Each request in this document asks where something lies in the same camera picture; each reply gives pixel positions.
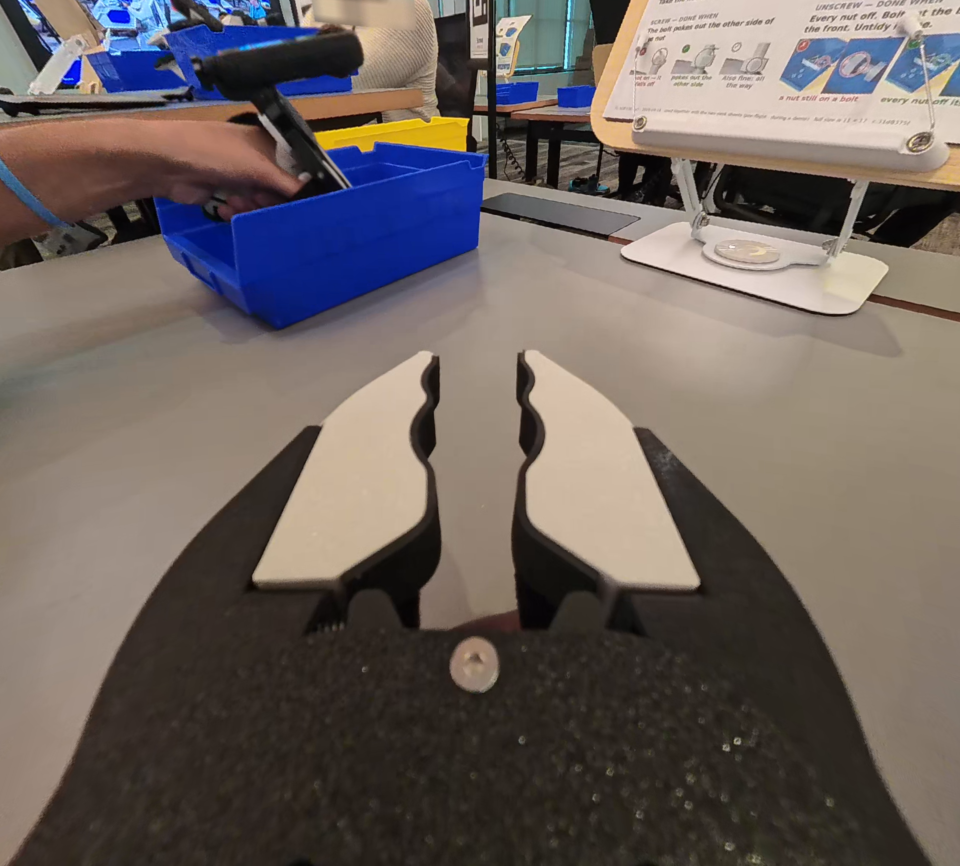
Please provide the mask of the person's left hand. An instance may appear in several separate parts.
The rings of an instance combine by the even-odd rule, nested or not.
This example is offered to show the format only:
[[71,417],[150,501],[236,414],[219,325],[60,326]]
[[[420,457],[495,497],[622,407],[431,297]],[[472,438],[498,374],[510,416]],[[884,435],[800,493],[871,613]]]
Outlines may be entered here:
[[267,133],[218,121],[107,116],[2,127],[1,157],[68,223],[149,198],[220,197],[232,217],[289,200],[302,185],[277,163]]

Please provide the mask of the dark gadget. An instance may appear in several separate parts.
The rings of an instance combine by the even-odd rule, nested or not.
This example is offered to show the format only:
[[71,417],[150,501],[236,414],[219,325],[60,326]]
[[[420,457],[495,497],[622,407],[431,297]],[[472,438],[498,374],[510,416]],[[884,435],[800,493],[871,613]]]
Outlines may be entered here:
[[221,33],[224,31],[223,22],[219,18],[215,17],[205,5],[200,4],[195,0],[169,1],[171,8],[180,16],[180,19],[173,20],[168,26],[163,27],[160,31],[162,36],[185,31],[198,25],[205,26],[213,33]]

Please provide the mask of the yellow plastic bin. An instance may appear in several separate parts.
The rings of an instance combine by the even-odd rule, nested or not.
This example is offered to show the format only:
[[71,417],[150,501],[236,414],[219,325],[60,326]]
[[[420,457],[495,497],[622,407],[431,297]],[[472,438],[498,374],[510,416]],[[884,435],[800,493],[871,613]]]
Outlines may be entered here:
[[466,152],[471,126],[466,117],[436,116],[318,131],[315,137],[327,152],[348,147],[371,152],[379,143]]

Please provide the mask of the blue divided plastic bin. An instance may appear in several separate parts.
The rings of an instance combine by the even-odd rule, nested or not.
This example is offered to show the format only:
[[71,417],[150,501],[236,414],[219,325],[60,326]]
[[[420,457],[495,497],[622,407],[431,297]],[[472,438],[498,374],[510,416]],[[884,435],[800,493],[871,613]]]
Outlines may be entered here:
[[486,155],[379,142],[332,159],[350,188],[227,223],[155,200],[172,257],[281,330],[477,248]]

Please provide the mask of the instruction board on white stand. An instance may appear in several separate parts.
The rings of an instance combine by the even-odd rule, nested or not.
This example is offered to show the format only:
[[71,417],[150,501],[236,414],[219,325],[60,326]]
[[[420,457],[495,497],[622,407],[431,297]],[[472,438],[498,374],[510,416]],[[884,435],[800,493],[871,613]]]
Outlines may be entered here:
[[[622,249],[633,264],[726,288],[774,304],[827,316],[846,316],[875,292],[888,268],[867,255],[847,252],[859,208],[870,184],[958,189],[958,145],[929,129],[905,131],[869,125],[740,120],[726,129],[694,128],[706,116],[654,115],[605,118],[649,0],[631,0],[611,48],[591,108],[591,126],[606,146],[671,161],[683,213]],[[852,183],[839,234],[801,231],[721,215],[714,204],[716,180],[728,166],[824,176]]]

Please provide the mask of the blue wristband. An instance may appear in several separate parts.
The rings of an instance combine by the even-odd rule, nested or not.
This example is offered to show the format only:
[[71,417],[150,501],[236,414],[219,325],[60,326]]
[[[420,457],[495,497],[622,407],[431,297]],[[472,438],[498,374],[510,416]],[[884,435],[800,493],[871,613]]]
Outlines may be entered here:
[[42,221],[48,228],[66,229],[72,226],[50,210],[26,185],[18,178],[6,161],[1,158],[2,185],[27,209]]

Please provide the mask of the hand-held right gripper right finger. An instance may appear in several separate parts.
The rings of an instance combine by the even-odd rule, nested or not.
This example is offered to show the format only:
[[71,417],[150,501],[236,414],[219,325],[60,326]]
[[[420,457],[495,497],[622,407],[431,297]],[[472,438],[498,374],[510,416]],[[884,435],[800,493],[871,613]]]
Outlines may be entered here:
[[638,596],[690,599],[702,579],[641,438],[617,404],[545,353],[516,361],[511,558],[520,624],[546,629],[585,594],[629,626]]

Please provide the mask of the printed instruction sheet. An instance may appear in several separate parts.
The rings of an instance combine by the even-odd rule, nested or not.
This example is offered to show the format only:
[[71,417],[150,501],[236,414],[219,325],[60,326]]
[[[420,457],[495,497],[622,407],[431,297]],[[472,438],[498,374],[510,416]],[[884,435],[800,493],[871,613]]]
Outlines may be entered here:
[[649,0],[609,120],[930,128],[958,145],[959,0]]

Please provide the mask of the black desk mat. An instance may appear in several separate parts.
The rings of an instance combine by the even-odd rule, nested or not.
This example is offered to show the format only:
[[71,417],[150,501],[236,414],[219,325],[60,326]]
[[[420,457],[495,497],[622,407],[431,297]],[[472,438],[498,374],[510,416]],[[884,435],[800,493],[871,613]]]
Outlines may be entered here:
[[603,239],[609,239],[640,220],[636,215],[622,214],[606,207],[585,207],[518,193],[502,193],[486,198],[481,210],[562,232]]

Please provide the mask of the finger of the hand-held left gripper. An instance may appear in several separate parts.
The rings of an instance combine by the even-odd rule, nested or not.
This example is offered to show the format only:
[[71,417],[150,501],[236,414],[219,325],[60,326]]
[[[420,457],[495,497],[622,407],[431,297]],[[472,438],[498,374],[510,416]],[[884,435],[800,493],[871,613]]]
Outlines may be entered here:
[[352,188],[352,184],[309,128],[289,131],[294,173],[301,186],[294,198],[315,198]]

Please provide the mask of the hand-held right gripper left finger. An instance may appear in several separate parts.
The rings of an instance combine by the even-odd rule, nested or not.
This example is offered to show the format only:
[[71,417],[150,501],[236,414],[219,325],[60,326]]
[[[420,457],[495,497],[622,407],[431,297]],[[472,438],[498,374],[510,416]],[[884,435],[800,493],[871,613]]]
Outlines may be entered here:
[[326,417],[252,572],[258,592],[319,592],[345,610],[380,591],[405,626],[421,626],[442,551],[439,400],[440,358],[424,350]]

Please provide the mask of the wood edged work table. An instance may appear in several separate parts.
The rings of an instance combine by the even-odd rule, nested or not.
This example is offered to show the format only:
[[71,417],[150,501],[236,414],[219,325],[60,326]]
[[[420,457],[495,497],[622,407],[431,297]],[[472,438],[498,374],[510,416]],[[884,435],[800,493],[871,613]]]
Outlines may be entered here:
[[558,188],[561,170],[561,149],[564,143],[599,146],[591,125],[588,106],[564,107],[556,99],[522,104],[498,105],[497,117],[526,124],[524,181],[532,185],[537,176],[539,147],[547,144],[546,186]]

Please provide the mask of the dark flat device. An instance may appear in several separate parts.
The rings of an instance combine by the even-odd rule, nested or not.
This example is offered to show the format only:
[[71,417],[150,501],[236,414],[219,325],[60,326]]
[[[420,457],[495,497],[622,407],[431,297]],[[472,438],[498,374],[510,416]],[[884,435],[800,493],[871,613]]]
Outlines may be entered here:
[[88,115],[163,109],[194,101],[188,87],[139,93],[77,92],[17,95],[1,89],[1,112],[7,119]]

